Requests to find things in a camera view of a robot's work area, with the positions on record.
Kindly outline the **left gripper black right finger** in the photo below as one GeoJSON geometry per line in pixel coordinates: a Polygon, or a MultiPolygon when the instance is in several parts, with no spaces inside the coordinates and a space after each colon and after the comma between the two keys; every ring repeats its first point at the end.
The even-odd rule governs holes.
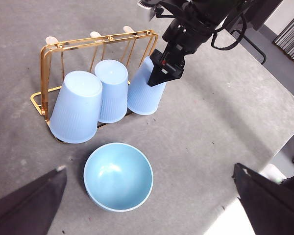
{"type": "Polygon", "coordinates": [[[275,183],[241,163],[232,176],[257,235],[294,235],[294,176],[275,183]]]}

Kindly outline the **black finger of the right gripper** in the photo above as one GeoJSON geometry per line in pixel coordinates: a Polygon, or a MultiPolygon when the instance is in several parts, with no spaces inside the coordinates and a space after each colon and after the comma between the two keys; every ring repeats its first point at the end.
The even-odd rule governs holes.
{"type": "Polygon", "coordinates": [[[177,69],[171,65],[155,64],[147,84],[151,87],[175,80],[177,78],[177,69]]]}

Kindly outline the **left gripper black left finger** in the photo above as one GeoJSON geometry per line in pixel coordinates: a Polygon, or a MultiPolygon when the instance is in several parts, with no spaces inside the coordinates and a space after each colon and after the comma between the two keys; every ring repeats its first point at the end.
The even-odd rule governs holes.
{"type": "Polygon", "coordinates": [[[61,165],[0,199],[0,235],[46,235],[67,184],[61,165]]]}

